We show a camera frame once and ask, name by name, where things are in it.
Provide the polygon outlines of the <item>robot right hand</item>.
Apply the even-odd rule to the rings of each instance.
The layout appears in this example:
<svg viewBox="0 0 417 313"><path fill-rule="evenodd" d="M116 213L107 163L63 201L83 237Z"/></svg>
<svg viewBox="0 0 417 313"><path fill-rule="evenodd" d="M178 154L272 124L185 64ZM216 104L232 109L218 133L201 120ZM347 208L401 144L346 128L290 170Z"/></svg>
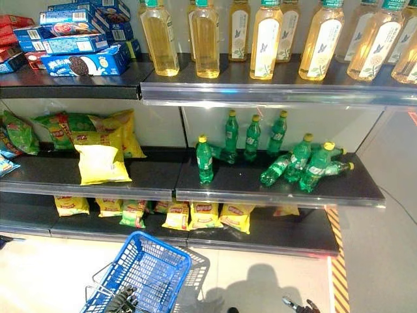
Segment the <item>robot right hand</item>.
<svg viewBox="0 0 417 313"><path fill-rule="evenodd" d="M306 306L302 306L302 305L295 303L292 299L290 299L287 296L283 296L281 300L286 306L291 308L296 313L319 313L320 312L317 305L309 299L307 300Z"/></svg>

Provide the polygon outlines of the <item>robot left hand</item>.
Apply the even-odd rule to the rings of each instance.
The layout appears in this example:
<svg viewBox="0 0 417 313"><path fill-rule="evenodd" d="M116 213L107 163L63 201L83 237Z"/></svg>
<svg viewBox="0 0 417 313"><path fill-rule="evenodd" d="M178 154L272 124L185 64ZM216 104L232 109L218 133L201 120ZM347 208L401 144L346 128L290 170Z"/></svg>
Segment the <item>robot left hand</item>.
<svg viewBox="0 0 417 313"><path fill-rule="evenodd" d="M136 286L126 286L118 292L108 303L105 312L135 312L138 301L134 292L137 290Z"/></svg>

